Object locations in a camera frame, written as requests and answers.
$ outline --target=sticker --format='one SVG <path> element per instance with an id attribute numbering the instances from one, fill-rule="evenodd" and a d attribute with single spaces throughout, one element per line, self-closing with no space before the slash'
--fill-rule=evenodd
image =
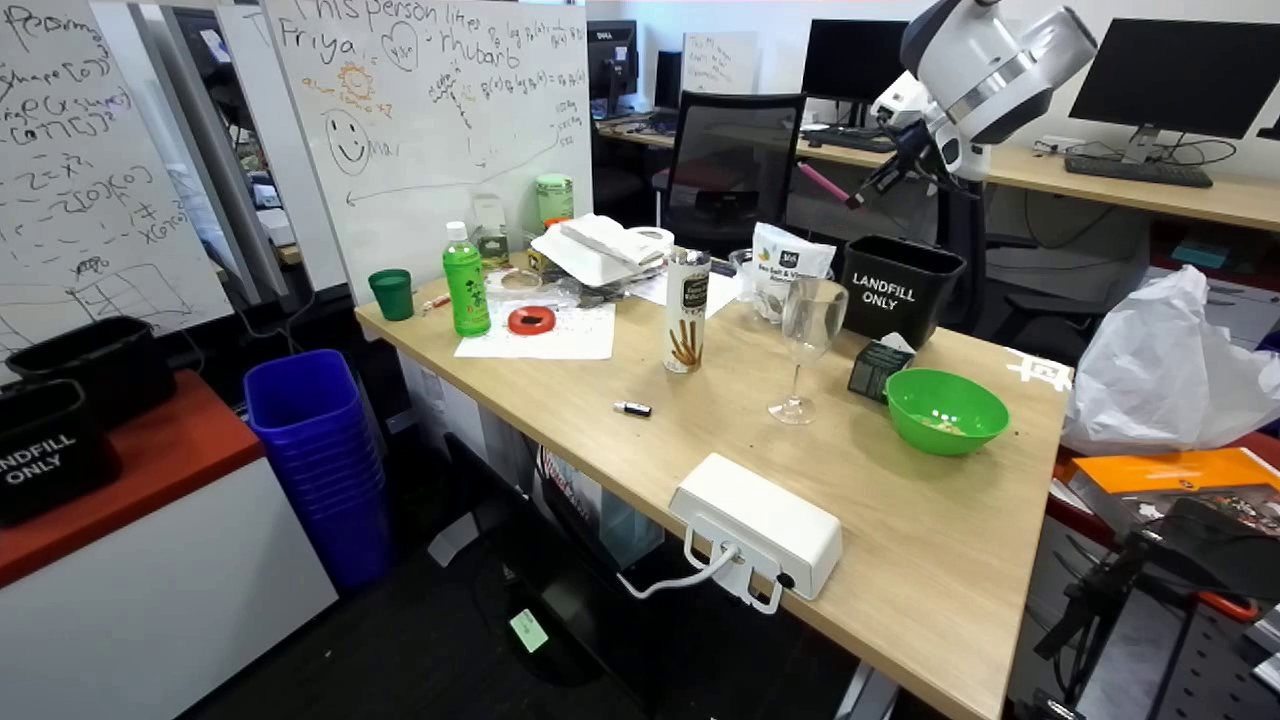
<path id="1" fill-rule="evenodd" d="M 514 624 L 514 630 L 521 637 L 521 643 L 525 643 L 529 657 L 549 643 L 545 624 L 538 624 L 538 617 L 532 617 L 529 607 L 516 610 L 508 624 Z"/>
<path id="2" fill-rule="evenodd" d="M 1045 354 L 1024 354 L 1024 351 L 1013 351 L 1013 362 L 1005 362 L 1013 376 L 1021 376 L 1024 383 L 1047 383 L 1055 392 L 1067 392 L 1073 386 L 1073 367 L 1067 362 L 1055 362 L 1055 360 L 1045 360 Z"/>

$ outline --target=green bowl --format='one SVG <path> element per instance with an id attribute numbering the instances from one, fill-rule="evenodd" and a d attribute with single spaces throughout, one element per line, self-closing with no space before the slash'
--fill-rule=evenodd
<path id="1" fill-rule="evenodd" d="M 893 426 L 933 457 L 969 457 L 1010 426 L 1005 399 L 954 373 L 893 373 L 884 399 Z"/>

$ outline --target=computer monitor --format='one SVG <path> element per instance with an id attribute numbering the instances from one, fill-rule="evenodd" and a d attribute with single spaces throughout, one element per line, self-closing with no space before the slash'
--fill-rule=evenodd
<path id="1" fill-rule="evenodd" d="M 1159 161 L 1159 132 L 1240 141 L 1275 80 L 1280 25 L 1113 21 L 1073 114 L 1137 123 L 1120 164 L 1141 166 Z"/>
<path id="2" fill-rule="evenodd" d="M 655 51 L 651 106 L 682 106 L 682 65 L 684 51 Z"/>
<path id="3" fill-rule="evenodd" d="M 905 72 L 902 21 L 813 21 L 803 96 L 840 101 L 854 111 L 843 123 L 861 128 L 872 101 Z"/>
<path id="4" fill-rule="evenodd" d="M 615 114 L 622 96 L 635 93 L 635 21 L 588 21 L 588 80 L 596 114 Z"/>

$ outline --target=green bottle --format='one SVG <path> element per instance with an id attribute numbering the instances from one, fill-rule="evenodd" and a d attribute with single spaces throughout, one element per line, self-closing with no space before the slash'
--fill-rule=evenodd
<path id="1" fill-rule="evenodd" d="M 452 332 L 457 336 L 485 336 L 489 332 L 489 290 L 485 290 L 485 255 L 469 245 L 469 228 L 461 220 L 446 222 L 446 279 L 452 302 Z"/>

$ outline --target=blue trash bin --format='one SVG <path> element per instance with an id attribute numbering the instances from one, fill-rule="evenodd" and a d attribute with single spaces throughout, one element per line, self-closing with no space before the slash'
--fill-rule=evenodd
<path id="1" fill-rule="evenodd" d="M 384 581 L 393 572 L 384 462 L 350 360 L 319 349 L 256 362 L 246 399 L 250 426 L 338 593 Z"/>

